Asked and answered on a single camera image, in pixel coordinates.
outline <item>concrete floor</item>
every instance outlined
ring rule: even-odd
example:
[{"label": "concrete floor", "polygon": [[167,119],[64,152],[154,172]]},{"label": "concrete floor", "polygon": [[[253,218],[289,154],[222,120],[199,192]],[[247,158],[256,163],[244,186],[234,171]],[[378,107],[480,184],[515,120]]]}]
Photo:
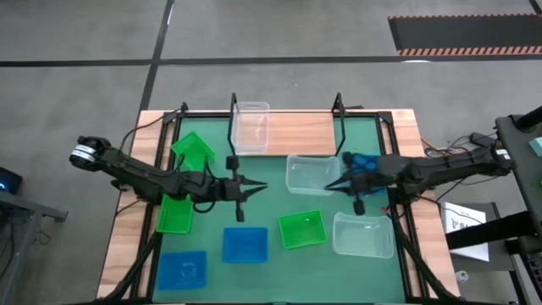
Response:
[{"label": "concrete floor", "polygon": [[[150,58],[164,6],[0,0],[0,61]],[[532,9],[528,0],[178,0],[163,58],[396,55],[389,15],[494,13]],[[273,108],[328,108],[342,92],[346,106],[414,108],[422,135],[445,146],[538,107],[541,70],[539,61],[162,67],[149,108],[225,109],[231,92]],[[120,142],[146,77],[147,67],[0,69],[0,166],[25,177],[25,197],[69,210],[66,223],[44,224],[53,241],[35,247],[17,304],[95,296],[119,194],[68,156],[79,135]],[[495,201],[503,215],[525,209],[511,176],[446,199]],[[470,300],[516,299],[506,273],[471,274],[461,290]],[[532,288],[529,299],[539,303]]]}]

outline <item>transparent container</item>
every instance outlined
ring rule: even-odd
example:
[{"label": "transparent container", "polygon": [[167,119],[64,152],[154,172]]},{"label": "transparent container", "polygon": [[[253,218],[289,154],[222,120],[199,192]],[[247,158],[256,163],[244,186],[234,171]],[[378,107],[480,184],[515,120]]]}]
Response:
[{"label": "transparent container", "polygon": [[268,149],[269,104],[238,102],[234,106],[231,142],[238,155],[263,154]]},{"label": "transparent container", "polygon": [[333,250],[343,255],[391,258],[395,240],[391,219],[337,213],[333,220]]},{"label": "transparent container", "polygon": [[307,158],[288,156],[286,186],[291,193],[328,196],[333,191],[324,188],[339,179],[340,162],[337,157]]}]

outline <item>robotic arm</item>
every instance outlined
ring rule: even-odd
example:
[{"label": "robotic arm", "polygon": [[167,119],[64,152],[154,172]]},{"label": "robotic arm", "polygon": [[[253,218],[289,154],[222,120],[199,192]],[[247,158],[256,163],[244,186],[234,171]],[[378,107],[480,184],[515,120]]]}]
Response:
[{"label": "robotic arm", "polygon": [[360,192],[370,194],[393,186],[400,199],[410,202],[435,186],[471,175],[508,175],[513,166],[508,152],[495,145],[441,158],[368,157],[345,152],[343,160],[348,170],[326,189],[352,195],[358,215],[365,214]]},{"label": "robotic arm", "polygon": [[[195,204],[235,201],[235,216],[237,221],[242,222],[245,221],[242,203],[267,187],[263,182],[238,175],[239,159],[235,156],[226,158],[226,168],[233,172],[232,179],[229,179],[215,177],[207,164],[205,172],[163,171],[111,147],[111,143],[101,137],[80,136],[77,143],[69,156],[69,161],[75,167],[91,172],[101,170],[116,178],[112,181],[114,186],[130,185],[135,194],[148,202],[159,202],[163,193],[177,200],[190,195]],[[259,187],[241,191],[241,185]]]}]

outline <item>white paper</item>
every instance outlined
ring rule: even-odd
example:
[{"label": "white paper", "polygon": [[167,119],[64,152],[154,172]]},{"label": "white paper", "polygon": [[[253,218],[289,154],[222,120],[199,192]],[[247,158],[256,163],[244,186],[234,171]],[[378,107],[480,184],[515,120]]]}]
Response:
[{"label": "white paper", "polygon": [[[446,233],[457,231],[469,226],[480,225],[480,223],[485,223],[484,212],[473,210],[471,208],[465,208],[449,202],[445,202],[443,207],[445,209],[442,209],[442,218]],[[487,243],[450,250],[450,252],[457,255],[462,255],[465,257],[475,258],[485,262],[489,262],[489,250]]]}]

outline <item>green plastic container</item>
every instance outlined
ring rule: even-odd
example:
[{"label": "green plastic container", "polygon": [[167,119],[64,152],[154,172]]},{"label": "green plastic container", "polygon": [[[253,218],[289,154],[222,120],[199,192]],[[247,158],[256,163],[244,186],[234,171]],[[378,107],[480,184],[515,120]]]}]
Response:
[{"label": "green plastic container", "polygon": [[156,231],[162,233],[188,233],[192,222],[192,205],[190,196],[186,196],[185,200],[179,201],[164,194]]},{"label": "green plastic container", "polygon": [[327,240],[322,213],[318,210],[280,216],[279,227],[285,249],[315,245]]},{"label": "green plastic container", "polygon": [[183,165],[188,170],[203,170],[205,168],[205,157],[207,157],[209,164],[214,162],[214,151],[194,131],[178,140],[171,149],[178,160],[182,154],[185,155]]}]

